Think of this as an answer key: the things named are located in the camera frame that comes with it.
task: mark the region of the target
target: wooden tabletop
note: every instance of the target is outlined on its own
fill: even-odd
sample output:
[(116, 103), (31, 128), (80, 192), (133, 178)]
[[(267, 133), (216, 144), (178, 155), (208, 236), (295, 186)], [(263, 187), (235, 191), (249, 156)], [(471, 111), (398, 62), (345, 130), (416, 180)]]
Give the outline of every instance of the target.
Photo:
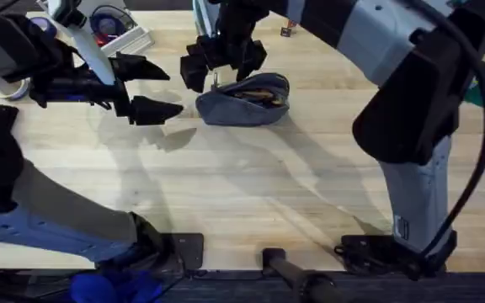
[[(101, 205), (143, 215), (160, 231), (202, 232), (207, 269), (257, 269), (264, 247), (283, 247), (303, 268), (341, 270), (329, 251), (342, 235), (390, 232), (383, 175), (351, 134), (376, 88), (353, 64), (303, 29), (280, 37), (285, 20), (269, 17), (255, 37), (269, 52), (263, 71), (290, 79), (289, 116), (269, 127), (207, 126), (195, 110), (197, 94), (179, 75), (179, 58), (195, 40), (191, 12), (135, 18), (156, 41), (148, 58), (172, 80), (130, 82), (129, 91), (185, 111), (164, 126), (135, 127), (86, 104), (14, 103), (21, 113), (13, 133), (40, 170)], [(462, 105), (450, 205), (472, 172), (481, 128), (482, 110)], [(455, 228), (459, 246), (450, 270), (485, 271), (485, 177)], [(0, 244), (0, 268), (92, 266), (76, 256)]]

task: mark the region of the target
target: blue cloth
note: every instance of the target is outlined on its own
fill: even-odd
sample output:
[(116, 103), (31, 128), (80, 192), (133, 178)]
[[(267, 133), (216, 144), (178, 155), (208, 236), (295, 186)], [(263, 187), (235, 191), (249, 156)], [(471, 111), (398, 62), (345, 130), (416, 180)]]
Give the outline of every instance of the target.
[(148, 303), (161, 291), (162, 284), (145, 271), (79, 274), (70, 289), (77, 303)]
[[(283, 105), (265, 108), (231, 94), (237, 91), (266, 89), (282, 101)], [(286, 77), (276, 73), (263, 73), (241, 82), (216, 88), (196, 100), (196, 108), (208, 125), (261, 126), (270, 125), (284, 116), (290, 108), (290, 84)]]

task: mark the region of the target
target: blue pouch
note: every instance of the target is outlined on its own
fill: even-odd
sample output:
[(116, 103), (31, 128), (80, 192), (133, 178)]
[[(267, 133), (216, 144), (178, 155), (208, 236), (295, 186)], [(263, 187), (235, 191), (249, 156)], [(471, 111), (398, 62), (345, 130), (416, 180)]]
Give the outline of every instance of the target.
[[(265, 104), (238, 97), (238, 94), (251, 91), (266, 91), (274, 95), (276, 102)], [(278, 121), (289, 110), (289, 92), (287, 78), (276, 73), (263, 73), (202, 94), (196, 100), (196, 108), (208, 125), (269, 125)]]

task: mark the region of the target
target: black cable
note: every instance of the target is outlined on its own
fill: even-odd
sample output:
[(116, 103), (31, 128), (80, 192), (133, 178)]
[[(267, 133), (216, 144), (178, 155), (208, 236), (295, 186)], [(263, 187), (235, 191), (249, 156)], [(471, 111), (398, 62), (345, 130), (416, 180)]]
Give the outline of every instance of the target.
[(220, 281), (220, 282), (253, 282), (267, 279), (263, 271), (259, 272), (259, 277), (251, 279), (220, 279), (220, 278), (204, 278), (209, 272), (207, 270), (197, 270), (192, 273), (192, 279), (196, 281)]
[(426, 16), (431, 21), (435, 22), (441, 29), (443, 29), (450, 37), (452, 37), (460, 47), (465, 52), (465, 55), (471, 65), (472, 70), (478, 80), (478, 85), (482, 95), (482, 104), (484, 112), (484, 126), (483, 126), (483, 136), (482, 136), (482, 147), (480, 149), (480, 154), (478, 155), (477, 165), (469, 178), (469, 181), (461, 193), (460, 198), (454, 205), (454, 208), (450, 211), (445, 221), (435, 234), (434, 239), (428, 244), (428, 246), (419, 254), (421, 258), (426, 258), (431, 251), (439, 244), (445, 233), (452, 227), (452, 223), (456, 217), (461, 213), (465, 207), (467, 201), (471, 197), (475, 188), (478, 186), (480, 179), (485, 171), (485, 72), (482, 69), (482, 64), (480, 62), (478, 51), (475, 50), (469, 39), (453, 24), (447, 17), (442, 13), (437, 11), (434, 7), (427, 4), (422, 0), (410, 0), (409, 1), (414, 8), (416, 8), (420, 13)]
[(14, 4), (20, 2), (21, 0), (11, 0), (9, 1), (8, 3), (6, 4), (3, 4), (1, 7), (0, 7), (0, 13), (7, 10), (8, 8), (12, 7)]
[(177, 284), (181, 283), (184, 279), (186, 279), (186, 276), (182, 276), (178, 279), (175, 280), (175, 282), (171, 283), (168, 287), (166, 287), (163, 291), (160, 292), (157, 296), (152, 298), (151, 300), (148, 301), (148, 303), (154, 303), (157, 300), (161, 299), (164, 297), (173, 287), (177, 286)]
[(62, 294), (65, 294), (68, 292), (68, 289), (64, 289), (64, 290), (54, 290), (54, 291), (51, 291), (49, 293), (44, 293), (42, 295), (38, 295), (35, 297), (36, 300), (42, 300), (42, 302), (44, 303), (55, 303), (54, 301), (51, 301), (51, 300), (48, 300), (48, 299), (45, 299), (46, 297), (49, 297), (49, 296), (53, 296), (53, 295), (62, 295)]

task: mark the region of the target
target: gray robot arm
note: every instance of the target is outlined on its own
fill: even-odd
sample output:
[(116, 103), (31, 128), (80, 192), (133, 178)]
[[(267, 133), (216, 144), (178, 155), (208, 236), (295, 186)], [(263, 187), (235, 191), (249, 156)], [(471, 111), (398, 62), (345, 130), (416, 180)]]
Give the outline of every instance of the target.
[[(355, 120), (353, 133), (385, 174), (393, 233), (387, 237), (345, 236), (337, 253), (348, 268), (368, 272), (373, 262), (359, 258), (363, 254), (391, 267), (425, 254), (448, 216), (451, 136), (458, 127), (458, 108), (473, 76), (471, 63), (457, 41), (403, 0), (209, 2), (220, 4), (216, 31), (189, 46), (189, 56), (181, 61), (189, 88), (202, 88), (195, 76), (205, 74), (199, 73), (200, 68), (229, 64), (239, 69), (238, 80), (258, 70), (266, 53), (261, 42), (252, 41), (251, 34), (255, 22), (268, 11), (297, 22), (340, 51), (380, 88)], [(477, 49), (478, 58), (482, 57), (484, 0), (426, 3), (455, 24)], [(456, 233), (449, 229), (424, 260), (417, 261), (417, 267), (424, 268), (410, 273), (411, 277), (440, 270), (455, 247)]]
[(24, 163), (0, 213), (0, 242), (83, 256), (94, 263), (117, 258), (137, 243), (132, 215), (106, 209), (53, 182)]

